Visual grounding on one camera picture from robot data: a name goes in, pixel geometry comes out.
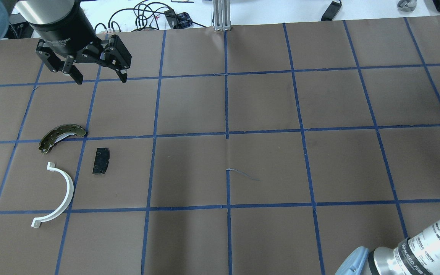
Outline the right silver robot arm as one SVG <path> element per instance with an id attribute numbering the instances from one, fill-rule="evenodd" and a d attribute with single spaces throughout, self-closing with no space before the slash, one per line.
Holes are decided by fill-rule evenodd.
<path id="1" fill-rule="evenodd" d="M 355 249 L 337 275 L 440 275 L 440 220 L 394 249 Z"/>

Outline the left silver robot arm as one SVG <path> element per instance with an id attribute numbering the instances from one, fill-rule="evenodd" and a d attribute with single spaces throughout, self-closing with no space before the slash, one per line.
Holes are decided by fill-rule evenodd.
<path id="1" fill-rule="evenodd" d="M 127 82 L 131 53 L 117 35 L 98 38 L 79 0 L 0 0 L 0 40 L 14 9 L 40 36 L 35 52 L 53 73 L 68 75 L 80 85 L 83 75 L 76 64 L 93 63 Z"/>

